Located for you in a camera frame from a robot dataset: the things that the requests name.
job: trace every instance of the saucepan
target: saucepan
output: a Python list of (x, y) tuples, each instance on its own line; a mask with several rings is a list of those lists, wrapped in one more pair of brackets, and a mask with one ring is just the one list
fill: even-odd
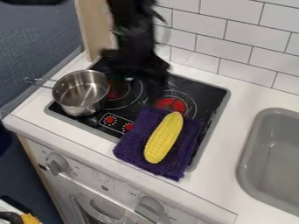
[[(35, 83), (55, 81), (54, 87)], [(24, 78), (25, 83), (52, 90), (53, 99), (71, 116), (89, 116), (103, 108), (110, 86), (104, 73), (81, 70), (67, 74), (59, 80)]]

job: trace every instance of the red burner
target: red burner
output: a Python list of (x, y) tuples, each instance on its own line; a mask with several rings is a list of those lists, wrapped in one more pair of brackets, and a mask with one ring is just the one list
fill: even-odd
[(105, 122), (106, 122), (107, 124), (112, 124), (112, 123), (115, 122), (115, 118), (112, 117), (112, 116), (108, 116), (108, 117), (106, 117)]
[(110, 91), (107, 95), (109, 100), (118, 100), (125, 96), (129, 91), (129, 85), (123, 81), (110, 80)]
[(133, 129), (133, 125), (134, 125), (133, 123), (128, 122), (125, 125), (123, 125), (123, 130), (124, 131), (131, 131)]
[(182, 114), (184, 114), (187, 109), (185, 102), (175, 97), (159, 99), (156, 103), (156, 107), (159, 109), (178, 111)]

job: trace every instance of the toy stove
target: toy stove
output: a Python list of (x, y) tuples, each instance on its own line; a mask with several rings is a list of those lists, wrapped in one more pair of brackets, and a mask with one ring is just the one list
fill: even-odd
[[(102, 60), (90, 69), (106, 72), (105, 63)], [(140, 110), (149, 104), (149, 97), (146, 83), (137, 78), (133, 80), (113, 79), (110, 80), (110, 85), (111, 89), (105, 108), (96, 114), (73, 117), (66, 114), (56, 102), (50, 104), (46, 111), (51, 116), (117, 142), (134, 127), (134, 121)], [(156, 107), (179, 111), (184, 117), (201, 121), (205, 125), (205, 131), (198, 139), (198, 145), (200, 145), (226, 94), (225, 89), (171, 74), (163, 96), (156, 102)]]

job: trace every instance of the subway tile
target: subway tile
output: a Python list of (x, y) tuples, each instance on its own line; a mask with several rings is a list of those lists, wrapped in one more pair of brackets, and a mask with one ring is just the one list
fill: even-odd
[(268, 3), (261, 17), (261, 25), (291, 32), (299, 32), (298, 21), (298, 9)]
[(170, 61), (170, 46), (169, 45), (157, 45), (156, 54), (163, 60)]
[(194, 51), (196, 34), (186, 31), (171, 30), (170, 45)]
[(159, 7), (156, 6), (154, 7), (154, 10), (159, 13), (167, 22), (168, 25), (166, 25), (164, 22), (162, 22), (161, 20), (155, 18), (155, 24), (156, 25), (163, 25), (163, 26), (169, 26), (171, 27), (171, 20), (172, 20), (172, 13), (171, 13), (171, 9), (168, 8), (164, 8), (164, 7)]
[(299, 8), (298, 0), (259, 0), (259, 1), (264, 2), (264, 3), (282, 4), (282, 5), (286, 5), (286, 6), (292, 6), (292, 7)]
[(254, 48), (249, 64), (299, 76), (299, 57), (282, 52)]
[(155, 25), (155, 39), (157, 43), (168, 44), (170, 42), (171, 28)]
[(173, 9), (199, 12), (199, 0), (172, 0)]
[(219, 59), (197, 52), (190, 52), (172, 47), (171, 60), (188, 67), (196, 67), (208, 72), (217, 73)]
[(196, 51), (228, 60), (247, 63), (251, 46), (198, 35)]
[(173, 27), (188, 32), (196, 32), (207, 36), (223, 38), (226, 21), (221, 18), (174, 10)]
[(289, 41), (287, 53), (299, 55), (299, 34), (292, 33), (291, 39)]
[(289, 40), (289, 32), (229, 21), (226, 39), (284, 52)]
[(279, 73), (273, 88), (299, 95), (299, 78), (285, 73)]
[(172, 0), (157, 0), (157, 5), (171, 8), (172, 7)]
[(263, 3), (240, 0), (201, 0), (200, 13), (218, 18), (258, 24), (262, 5)]
[(219, 74), (242, 81), (256, 83), (265, 87), (271, 87), (275, 79), (276, 72), (222, 59)]

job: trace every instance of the purple cloth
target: purple cloth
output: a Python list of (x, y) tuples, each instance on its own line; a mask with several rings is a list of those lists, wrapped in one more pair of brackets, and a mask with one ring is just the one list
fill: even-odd
[(203, 124), (195, 120), (184, 119), (184, 127), (170, 152), (160, 163), (151, 164), (144, 158), (144, 147), (151, 134), (168, 113), (156, 108), (143, 108), (134, 123), (134, 128), (124, 135), (116, 145), (114, 154), (119, 159), (148, 172), (179, 181), (184, 176), (184, 171), (197, 146)]

